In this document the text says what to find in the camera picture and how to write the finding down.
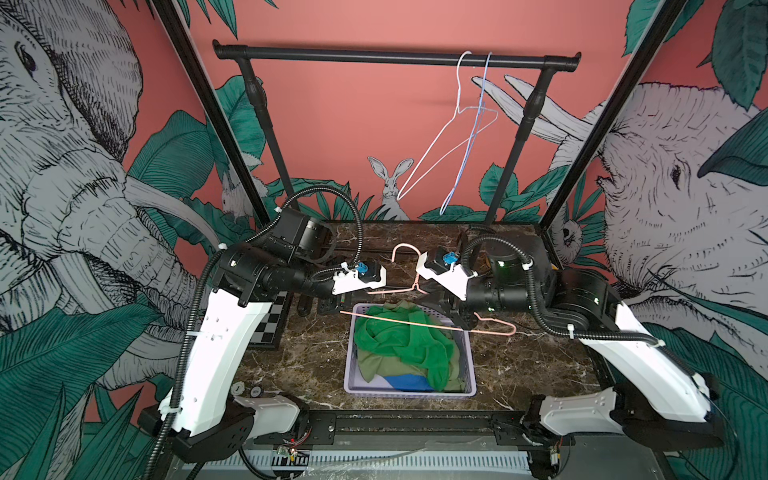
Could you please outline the green tank top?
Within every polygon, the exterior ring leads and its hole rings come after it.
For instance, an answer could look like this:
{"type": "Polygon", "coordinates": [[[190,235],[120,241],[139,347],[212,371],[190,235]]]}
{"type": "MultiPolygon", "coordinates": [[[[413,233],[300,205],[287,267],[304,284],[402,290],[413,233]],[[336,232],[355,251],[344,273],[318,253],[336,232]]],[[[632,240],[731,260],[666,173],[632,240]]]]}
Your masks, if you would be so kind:
{"type": "Polygon", "coordinates": [[[460,348],[453,333],[439,329],[439,322],[420,307],[400,302],[373,305],[355,320],[352,335],[356,350],[384,357],[397,357],[403,363],[428,370],[434,392],[442,392],[447,383],[448,364],[460,348]]]}

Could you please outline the olive tank top grey trim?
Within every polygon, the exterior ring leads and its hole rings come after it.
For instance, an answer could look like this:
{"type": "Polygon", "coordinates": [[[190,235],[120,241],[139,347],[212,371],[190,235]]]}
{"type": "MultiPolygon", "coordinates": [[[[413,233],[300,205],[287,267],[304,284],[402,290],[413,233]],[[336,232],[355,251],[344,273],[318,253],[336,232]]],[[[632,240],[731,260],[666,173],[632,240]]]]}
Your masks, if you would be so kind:
{"type": "MultiPolygon", "coordinates": [[[[447,383],[442,392],[458,393],[466,390],[466,382],[460,374],[459,359],[455,351],[448,364],[447,383]]],[[[376,375],[384,378],[405,374],[422,375],[428,380],[428,370],[425,368],[403,363],[397,357],[384,357],[364,350],[358,351],[358,368],[366,382],[371,382],[376,375]]]]}

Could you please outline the blue tank top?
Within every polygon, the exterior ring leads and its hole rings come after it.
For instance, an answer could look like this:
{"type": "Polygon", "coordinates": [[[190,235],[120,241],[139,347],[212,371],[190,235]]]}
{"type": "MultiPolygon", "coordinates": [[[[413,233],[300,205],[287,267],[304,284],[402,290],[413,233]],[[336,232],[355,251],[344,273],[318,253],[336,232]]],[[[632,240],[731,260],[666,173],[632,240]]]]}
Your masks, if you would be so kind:
{"type": "Polygon", "coordinates": [[[404,392],[432,392],[433,388],[422,375],[405,374],[385,376],[384,379],[395,390],[404,392]]]}

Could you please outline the white wire hanger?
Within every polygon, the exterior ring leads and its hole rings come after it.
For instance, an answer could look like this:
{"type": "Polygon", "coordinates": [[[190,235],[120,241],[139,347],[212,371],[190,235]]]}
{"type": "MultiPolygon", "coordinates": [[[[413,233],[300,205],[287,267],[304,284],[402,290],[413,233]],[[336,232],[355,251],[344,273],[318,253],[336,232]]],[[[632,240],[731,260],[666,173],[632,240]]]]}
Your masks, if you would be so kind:
{"type": "MultiPolygon", "coordinates": [[[[412,172],[407,176],[405,183],[403,184],[400,192],[396,196],[396,199],[398,201],[405,199],[417,187],[421,186],[422,184],[425,184],[427,178],[431,174],[438,174],[442,172],[446,167],[446,161],[449,160],[452,156],[458,155],[460,159],[459,165],[461,164],[462,156],[465,150],[463,142],[467,139],[470,133],[470,130],[472,129],[473,120],[475,117],[475,113],[473,110],[465,110],[465,108],[476,106],[478,101],[478,96],[480,93],[479,92],[477,94],[477,98],[473,103],[467,104],[466,102],[464,102],[465,81],[463,77],[463,70],[468,65],[470,56],[473,54],[474,52],[472,50],[465,50],[459,55],[454,68],[455,96],[454,96],[454,102],[452,105],[450,116],[448,120],[437,131],[437,133],[428,143],[427,147],[425,148],[421,156],[418,158],[418,160],[414,164],[412,172]]],[[[487,54],[481,56],[480,83],[481,83],[481,77],[483,75],[483,66],[486,60],[486,56],[487,54]]],[[[490,107],[488,105],[488,100],[486,99],[486,97],[487,95],[485,91],[486,106],[489,109],[496,110],[498,112],[498,118],[493,124],[491,124],[490,121],[493,118],[493,115],[490,112],[487,112],[483,118],[483,124],[486,126],[486,129],[483,132],[481,132],[479,136],[482,133],[486,132],[492,125],[494,125],[500,117],[499,110],[497,108],[490,107]]],[[[467,164],[467,168],[464,172],[462,180],[464,179],[469,163],[467,164]]],[[[444,198],[446,197],[447,193],[450,191],[451,187],[453,186],[457,171],[459,169],[459,165],[455,169],[454,176],[452,177],[452,180],[449,186],[447,187],[444,198]]]]}

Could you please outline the light blue wire hanger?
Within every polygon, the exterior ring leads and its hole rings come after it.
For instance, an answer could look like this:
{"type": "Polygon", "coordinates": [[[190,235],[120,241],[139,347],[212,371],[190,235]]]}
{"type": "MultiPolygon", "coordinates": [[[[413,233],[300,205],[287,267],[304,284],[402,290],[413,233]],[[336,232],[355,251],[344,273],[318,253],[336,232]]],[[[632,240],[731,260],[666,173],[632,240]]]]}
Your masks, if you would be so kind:
{"type": "Polygon", "coordinates": [[[481,132],[483,132],[486,129],[486,126],[483,124],[484,115],[487,112],[490,112],[493,115],[493,118],[490,121],[491,124],[493,124],[498,118],[498,112],[496,110],[489,109],[486,106],[486,102],[485,102],[485,85],[487,82],[487,74],[489,70],[491,57],[492,57],[492,53],[488,53],[483,66],[483,75],[481,77],[480,93],[478,96],[477,105],[465,108],[465,110],[473,110],[475,113],[475,117],[473,120],[472,129],[470,130],[470,133],[467,139],[463,142],[465,150],[464,150],[462,161],[461,161],[461,164],[459,165],[459,169],[457,171],[453,186],[451,187],[450,191],[447,193],[446,197],[444,198],[441,204],[441,207],[439,210],[440,216],[443,216],[445,214],[446,210],[448,209],[448,207],[450,206],[453,200],[453,197],[458,189],[458,186],[460,185],[464,172],[467,168],[467,164],[469,163],[471,152],[477,140],[477,137],[481,132]]]}

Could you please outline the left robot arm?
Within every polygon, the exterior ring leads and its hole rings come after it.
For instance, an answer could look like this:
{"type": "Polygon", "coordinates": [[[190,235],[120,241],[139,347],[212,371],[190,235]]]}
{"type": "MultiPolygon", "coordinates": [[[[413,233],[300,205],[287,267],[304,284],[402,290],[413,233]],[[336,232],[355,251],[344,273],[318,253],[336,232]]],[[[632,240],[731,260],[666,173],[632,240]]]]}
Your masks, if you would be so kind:
{"type": "Polygon", "coordinates": [[[355,202],[341,189],[318,184],[289,196],[276,218],[251,238],[218,248],[193,294],[174,385],[157,407],[140,417],[141,427],[155,438],[143,478],[154,478],[166,448],[199,472],[208,462],[242,454],[252,438],[308,435],[299,402],[281,395],[238,400],[229,386],[279,293],[335,300],[385,283],[383,269],[362,265],[363,244],[363,218],[355,202]],[[317,246],[304,239],[309,218],[289,204],[319,193],[329,193],[349,207],[357,245],[351,259],[317,269],[298,254],[317,246]]]}

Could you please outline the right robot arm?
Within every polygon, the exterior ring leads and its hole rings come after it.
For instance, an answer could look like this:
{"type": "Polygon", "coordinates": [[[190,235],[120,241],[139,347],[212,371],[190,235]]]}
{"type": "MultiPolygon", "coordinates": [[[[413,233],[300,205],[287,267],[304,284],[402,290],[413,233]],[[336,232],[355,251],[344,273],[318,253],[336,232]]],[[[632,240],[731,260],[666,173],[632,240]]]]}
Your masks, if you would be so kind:
{"type": "Polygon", "coordinates": [[[469,331],[483,313],[526,312],[544,333],[581,343],[622,375],[595,394],[533,397],[520,424],[535,440],[608,433],[664,452],[724,445],[716,382],[668,350],[602,277],[555,268],[542,238],[484,233],[458,252],[422,254],[416,271],[439,285],[429,305],[455,326],[469,331]]]}

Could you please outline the checkerboard calibration plate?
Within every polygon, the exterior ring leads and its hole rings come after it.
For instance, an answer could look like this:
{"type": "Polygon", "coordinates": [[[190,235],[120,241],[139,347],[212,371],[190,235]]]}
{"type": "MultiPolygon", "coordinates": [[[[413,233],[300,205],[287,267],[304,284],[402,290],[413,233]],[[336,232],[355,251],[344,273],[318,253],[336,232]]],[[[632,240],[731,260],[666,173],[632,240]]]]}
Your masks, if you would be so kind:
{"type": "Polygon", "coordinates": [[[268,315],[257,325],[249,342],[252,349],[278,350],[287,325],[293,294],[280,292],[268,315]]]}

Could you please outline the lavender plastic basket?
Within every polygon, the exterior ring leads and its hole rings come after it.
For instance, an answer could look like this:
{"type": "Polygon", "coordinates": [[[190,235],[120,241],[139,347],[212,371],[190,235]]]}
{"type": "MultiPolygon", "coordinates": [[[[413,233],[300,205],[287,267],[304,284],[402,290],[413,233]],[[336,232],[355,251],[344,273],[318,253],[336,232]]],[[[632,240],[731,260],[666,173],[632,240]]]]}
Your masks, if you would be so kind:
{"type": "Polygon", "coordinates": [[[458,393],[448,392],[404,392],[393,389],[385,379],[377,377],[371,382],[366,382],[358,369],[356,350],[353,344],[352,335],[355,330],[355,320],[367,313],[369,307],[373,305],[386,305],[386,304],[371,304],[371,303],[358,303],[353,308],[353,316],[350,323],[349,333],[349,345],[347,348],[347,359],[344,375],[344,390],[352,395],[367,396],[367,397],[391,397],[391,398],[456,398],[464,399],[472,397],[477,392],[477,383],[474,372],[474,363],[472,359],[469,334],[461,329],[455,330],[451,326],[450,320],[445,316],[437,313],[436,311],[418,306],[424,310],[428,315],[433,317],[439,322],[438,328],[442,330],[448,330],[453,333],[454,340],[460,348],[460,374],[466,382],[466,390],[458,393]]]}

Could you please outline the black clothes rack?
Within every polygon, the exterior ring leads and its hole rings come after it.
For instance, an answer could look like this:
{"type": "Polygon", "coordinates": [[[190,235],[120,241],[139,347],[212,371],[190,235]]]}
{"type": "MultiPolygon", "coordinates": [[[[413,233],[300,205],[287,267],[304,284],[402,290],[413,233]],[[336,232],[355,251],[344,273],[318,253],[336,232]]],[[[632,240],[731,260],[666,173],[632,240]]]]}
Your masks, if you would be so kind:
{"type": "Polygon", "coordinates": [[[543,110],[544,100],[552,79],[557,73],[571,73],[576,71],[582,58],[580,52],[577,52],[572,56],[495,56],[491,53],[482,56],[468,52],[462,54],[448,54],[349,49],[255,47],[222,44],[217,40],[213,42],[213,50],[218,58],[222,60],[232,60],[237,63],[245,82],[246,94],[255,110],[256,117],[265,134],[267,145],[272,151],[273,159],[278,167],[284,192],[287,195],[286,204],[294,208],[299,206],[298,199],[301,196],[294,191],[292,180],[287,172],[287,167],[280,151],[279,143],[274,132],[273,122],[269,114],[265,89],[256,79],[252,66],[254,60],[454,66],[456,68],[461,68],[461,66],[466,65],[482,67],[484,69],[507,68],[537,70],[539,75],[536,84],[527,97],[523,107],[522,120],[518,125],[514,143],[483,220],[483,224],[486,226],[491,225],[497,218],[502,199],[522,154],[525,143],[532,133],[536,118],[543,110]]]}

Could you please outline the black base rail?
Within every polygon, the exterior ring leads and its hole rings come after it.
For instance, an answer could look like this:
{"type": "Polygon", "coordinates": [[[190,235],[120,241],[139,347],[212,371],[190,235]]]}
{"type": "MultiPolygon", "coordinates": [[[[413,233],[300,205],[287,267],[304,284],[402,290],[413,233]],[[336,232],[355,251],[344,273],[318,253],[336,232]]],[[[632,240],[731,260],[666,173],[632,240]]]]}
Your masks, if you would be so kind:
{"type": "Polygon", "coordinates": [[[493,446],[535,449],[557,445],[561,437],[524,422],[524,411],[510,410],[309,410],[286,433],[246,441],[255,445],[339,446],[345,437],[458,440],[489,437],[493,446]]]}

